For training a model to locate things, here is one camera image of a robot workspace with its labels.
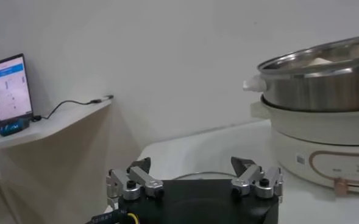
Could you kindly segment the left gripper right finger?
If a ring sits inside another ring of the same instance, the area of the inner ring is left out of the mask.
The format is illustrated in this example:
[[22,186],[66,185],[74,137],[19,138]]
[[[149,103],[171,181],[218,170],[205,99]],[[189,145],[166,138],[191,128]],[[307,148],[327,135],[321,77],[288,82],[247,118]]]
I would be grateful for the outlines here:
[[232,197],[241,199],[251,192],[260,199],[283,198],[283,174],[281,168],[271,167],[264,170],[251,159],[231,157],[236,177],[231,180]]

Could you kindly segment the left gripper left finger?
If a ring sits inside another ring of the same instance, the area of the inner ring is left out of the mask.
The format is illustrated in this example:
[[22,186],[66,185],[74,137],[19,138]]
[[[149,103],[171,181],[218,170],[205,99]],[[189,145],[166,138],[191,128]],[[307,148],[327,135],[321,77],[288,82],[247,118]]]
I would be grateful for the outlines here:
[[107,204],[115,209],[119,199],[126,202],[139,200],[143,195],[161,199],[165,194],[162,180],[149,175],[150,157],[134,161],[126,170],[110,169],[106,176]]

